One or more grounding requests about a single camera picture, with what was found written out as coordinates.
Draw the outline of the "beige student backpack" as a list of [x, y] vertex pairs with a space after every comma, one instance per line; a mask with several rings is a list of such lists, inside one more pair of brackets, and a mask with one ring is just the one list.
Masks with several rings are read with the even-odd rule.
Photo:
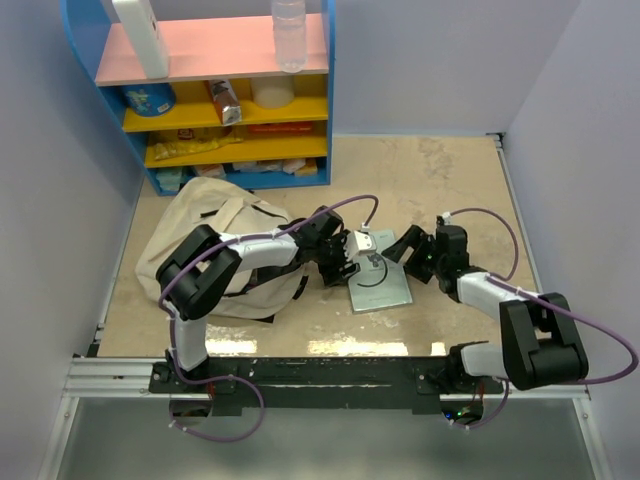
[[[219, 179], [194, 178], [169, 204], [135, 267], [146, 297], [156, 302], [168, 279], [220, 239], [222, 233], [255, 234], [290, 224], [293, 217], [240, 187]], [[271, 322], [304, 290], [303, 266], [261, 267], [234, 275], [212, 313]]]

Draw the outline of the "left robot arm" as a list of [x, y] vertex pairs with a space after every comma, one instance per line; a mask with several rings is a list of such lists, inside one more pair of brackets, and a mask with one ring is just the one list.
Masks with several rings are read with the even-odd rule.
[[374, 249], [366, 229], [350, 231], [334, 207], [308, 218], [248, 234], [196, 227], [156, 271], [158, 306], [169, 321], [166, 353], [173, 382], [196, 392], [216, 381], [205, 346], [206, 318], [227, 300], [254, 299], [250, 319], [268, 321], [297, 297], [282, 281], [309, 263], [328, 287], [344, 285], [359, 267], [358, 256]]

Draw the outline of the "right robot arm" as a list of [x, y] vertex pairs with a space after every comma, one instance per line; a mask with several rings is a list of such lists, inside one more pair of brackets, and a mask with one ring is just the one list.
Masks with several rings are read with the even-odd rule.
[[466, 230], [441, 225], [434, 234], [413, 225], [382, 256], [404, 263], [409, 276], [438, 287], [453, 301], [472, 307], [500, 325], [501, 343], [472, 342], [452, 347], [445, 369], [448, 386], [469, 392], [481, 377], [507, 380], [519, 390], [572, 383], [586, 378], [589, 363], [566, 298], [560, 294], [509, 291], [470, 263]]

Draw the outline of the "pale blue hardcover book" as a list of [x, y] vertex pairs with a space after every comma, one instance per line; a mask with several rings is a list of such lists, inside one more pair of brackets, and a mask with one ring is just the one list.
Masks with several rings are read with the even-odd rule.
[[348, 281], [353, 312], [365, 313], [412, 304], [403, 267], [381, 255], [395, 243], [394, 232], [390, 229], [373, 231], [371, 237], [377, 250], [355, 258], [359, 271]]

